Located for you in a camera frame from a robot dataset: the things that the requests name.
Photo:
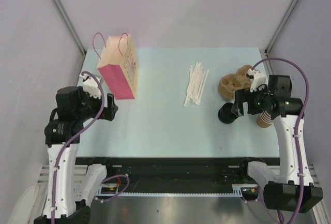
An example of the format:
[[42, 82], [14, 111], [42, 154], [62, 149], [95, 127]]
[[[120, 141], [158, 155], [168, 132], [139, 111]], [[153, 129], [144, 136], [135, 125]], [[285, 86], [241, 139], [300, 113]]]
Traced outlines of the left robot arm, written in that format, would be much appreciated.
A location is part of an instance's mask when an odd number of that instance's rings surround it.
[[112, 121], [118, 110], [113, 94], [93, 97], [81, 86], [57, 91], [57, 107], [44, 129], [49, 157], [48, 194], [41, 216], [34, 223], [89, 223], [91, 203], [101, 182], [114, 177], [114, 169], [101, 163], [88, 167], [78, 191], [74, 168], [85, 121]]

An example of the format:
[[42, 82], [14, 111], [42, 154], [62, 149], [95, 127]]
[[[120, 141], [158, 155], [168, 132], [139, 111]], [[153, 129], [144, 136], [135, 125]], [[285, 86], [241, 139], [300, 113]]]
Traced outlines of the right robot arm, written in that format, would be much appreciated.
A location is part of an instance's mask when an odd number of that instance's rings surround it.
[[280, 167], [275, 174], [263, 162], [249, 162], [239, 169], [239, 179], [258, 183], [268, 209], [306, 213], [323, 199], [323, 190], [314, 186], [305, 157], [303, 102], [291, 97], [288, 76], [266, 77], [260, 71], [249, 71], [247, 77], [251, 86], [235, 92], [231, 112], [242, 116], [243, 104], [247, 103], [249, 114], [270, 115], [278, 138]]

